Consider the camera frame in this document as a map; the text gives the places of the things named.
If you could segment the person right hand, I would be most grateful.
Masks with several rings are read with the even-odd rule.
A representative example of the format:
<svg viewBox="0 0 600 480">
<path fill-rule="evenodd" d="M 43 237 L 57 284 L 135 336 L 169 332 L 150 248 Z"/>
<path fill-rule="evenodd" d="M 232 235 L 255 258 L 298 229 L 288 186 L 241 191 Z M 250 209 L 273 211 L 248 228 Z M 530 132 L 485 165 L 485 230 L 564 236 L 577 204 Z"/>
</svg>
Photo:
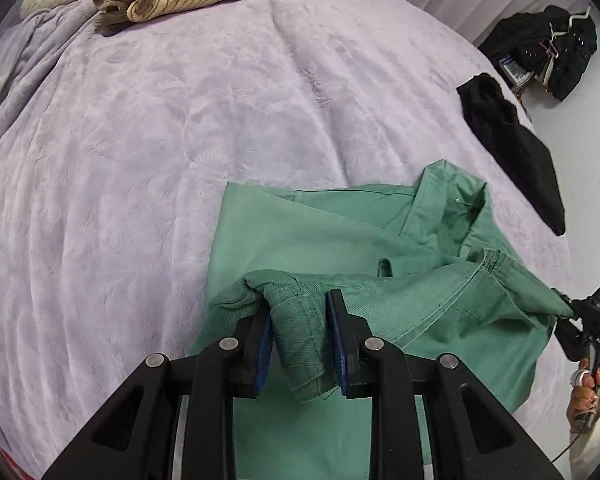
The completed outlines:
<svg viewBox="0 0 600 480">
<path fill-rule="evenodd" d="M 582 431 L 580 419 L 594 414 L 594 422 L 600 422 L 600 368 L 590 371 L 588 358 L 583 358 L 572 375 L 572 390 L 567 419 L 572 432 Z"/>
</svg>

